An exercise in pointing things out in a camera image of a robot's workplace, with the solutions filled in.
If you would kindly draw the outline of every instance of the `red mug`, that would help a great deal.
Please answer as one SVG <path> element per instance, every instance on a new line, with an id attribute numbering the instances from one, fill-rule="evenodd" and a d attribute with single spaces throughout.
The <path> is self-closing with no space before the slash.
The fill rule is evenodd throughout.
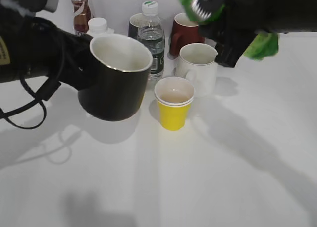
<path id="1" fill-rule="evenodd" d="M 178 56 L 182 47 L 192 43 L 204 43 L 205 38 L 198 33 L 198 24 L 190 21 L 186 13 L 175 16 L 169 52 Z"/>

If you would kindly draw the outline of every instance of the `white mug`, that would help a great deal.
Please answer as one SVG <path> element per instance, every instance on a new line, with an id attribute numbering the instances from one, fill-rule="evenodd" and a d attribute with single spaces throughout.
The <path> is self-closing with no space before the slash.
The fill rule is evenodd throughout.
<path id="1" fill-rule="evenodd" d="M 179 53 L 176 76 L 191 81 L 195 97 L 204 97 L 214 91 L 218 64 L 218 52 L 210 45 L 194 43 L 184 46 Z"/>

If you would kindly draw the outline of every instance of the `yellow label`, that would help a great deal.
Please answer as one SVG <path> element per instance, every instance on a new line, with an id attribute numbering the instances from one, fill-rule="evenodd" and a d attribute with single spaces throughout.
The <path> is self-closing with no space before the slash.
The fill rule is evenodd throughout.
<path id="1" fill-rule="evenodd" d="M 10 55 L 8 48 L 3 41 L 3 38 L 0 36 L 0 66 L 10 64 Z"/>

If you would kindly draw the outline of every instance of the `black cable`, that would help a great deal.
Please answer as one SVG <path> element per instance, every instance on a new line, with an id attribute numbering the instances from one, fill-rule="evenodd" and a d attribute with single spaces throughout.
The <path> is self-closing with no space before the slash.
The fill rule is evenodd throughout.
<path id="1" fill-rule="evenodd" d="M 40 126 L 44 123 L 44 121 L 45 121 L 45 119 L 46 119 L 46 116 L 47 116 L 47 110 L 46 110 L 46 107 L 45 107 L 43 101 L 42 101 L 42 100 L 39 100 L 39 101 L 37 100 L 36 94 L 33 92 L 33 90 L 30 88 L 30 86 L 26 83 L 26 81 L 25 81 L 25 74 L 22 74 L 22 72 L 21 72 L 20 75 L 19 75 L 19 77 L 20 77 L 21 85 L 23 86 L 23 88 L 25 89 L 25 91 L 27 91 L 27 93 L 29 93 L 29 94 L 34 98 L 34 101 L 33 101 L 33 102 L 36 101 L 36 103 L 40 104 L 40 106 L 42 107 L 43 112 L 44 112 L 43 119 L 41 120 L 41 122 L 40 122 L 39 124 L 37 124 L 37 125 L 35 125 L 35 126 L 32 126 L 32 127 L 22 127 L 22 126 L 20 126 L 20 125 L 17 125 L 17 124 L 15 124 L 15 123 L 13 123 L 13 122 L 9 119 L 8 116 L 4 116 L 4 119 L 5 119 L 9 124 L 13 125 L 13 126 L 16 127 L 16 128 L 27 129 L 27 130 L 36 129 L 36 128 L 40 127 Z M 3 114 L 3 113 L 4 113 L 3 110 L 0 108 L 0 114 Z"/>
<path id="2" fill-rule="evenodd" d="M 57 28 L 57 27 L 54 26 L 54 28 L 56 29 L 57 37 L 59 38 L 59 42 L 60 42 L 60 45 L 61 45 L 61 62 L 60 62 L 60 66 L 59 66 L 59 70 L 58 70 L 58 72 L 57 72 L 57 75 L 56 75 L 55 77 L 53 77 L 53 78 L 48 78 L 48 80 L 49 80 L 49 79 L 53 79 L 53 81 L 55 81 L 55 83 L 57 84 L 57 83 L 59 83 L 59 79 L 60 79 L 61 74 L 62 74 L 62 72 L 63 72 L 63 70 L 64 70 L 64 67 L 65 67 L 66 48 L 65 48 L 65 41 L 64 41 L 63 35 L 58 32 L 58 28 Z M 25 81 L 25 72 L 24 72 L 24 73 L 20 72 L 20 73 L 19 73 L 19 78 L 20 78 L 20 82 L 21 82 L 21 85 L 23 86 L 23 88 L 34 98 L 34 100 L 31 101 L 31 102 L 29 102 L 28 104 L 26 104 L 26 105 L 24 105 L 24 106 L 18 108 L 18 109 L 15 109 L 15 110 L 10 111 L 10 112 L 7 112 L 7 113 L 5 113 L 5 112 L 0 108 L 0 119 L 1 119 L 1 118 L 4 118 L 8 123 L 10 123 L 11 125 L 13 125 L 14 127 L 20 128 L 20 129 L 28 129 L 28 130 L 30 130 L 30 129 L 36 129 L 36 128 L 40 127 L 40 126 L 44 123 L 44 121 L 45 121 L 45 119 L 46 119 L 46 117 L 47 117 L 47 110 L 46 110 L 46 107 L 45 107 L 45 105 L 44 105 L 44 103 L 43 103 L 43 101 L 42 101 L 43 98 L 41 98 L 41 97 L 38 96 L 36 93 L 34 93 L 34 91 L 33 91 L 33 90 L 30 88 L 30 86 L 26 83 L 26 81 Z M 44 85 L 42 85 L 41 88 L 42 88 L 43 90 L 48 90 L 48 89 L 51 89 L 51 87 L 52 87 L 52 86 L 46 87 L 45 84 L 44 84 Z M 22 113 L 22 112 L 24 112 L 24 111 L 26 111 L 26 110 L 32 108 L 33 106 L 35 106 L 35 105 L 37 105 L 37 104 L 39 104 L 39 105 L 42 107 L 43 112 L 44 112 L 43 119 L 41 120 L 41 122 L 40 122 L 38 125 L 33 126 L 33 127 L 22 127 L 22 126 L 19 126 L 19 125 L 13 123 L 13 122 L 9 119 L 9 117 L 14 116 L 14 115 L 16 115 L 16 114 L 20 114 L 20 113 Z"/>

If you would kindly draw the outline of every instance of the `bottle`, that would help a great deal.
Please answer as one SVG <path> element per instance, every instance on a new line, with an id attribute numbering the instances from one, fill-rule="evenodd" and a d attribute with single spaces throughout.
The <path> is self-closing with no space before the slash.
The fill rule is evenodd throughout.
<path id="1" fill-rule="evenodd" d="M 103 18 L 93 18 L 88 21 L 89 30 L 87 32 L 91 37 L 99 37 L 109 34 L 114 34 L 114 30 L 108 28 L 108 23 L 106 19 Z"/>
<path id="2" fill-rule="evenodd" d="M 87 33 L 88 21 L 93 18 L 88 0 L 71 0 L 74 5 L 74 29 L 76 35 Z"/>
<path id="3" fill-rule="evenodd" d="M 138 40 L 144 44 L 153 55 L 150 80 L 158 81 L 164 72 L 165 36 L 158 17 L 159 8 L 155 1 L 147 1 L 142 4 L 142 13 L 145 20 L 138 30 Z"/>

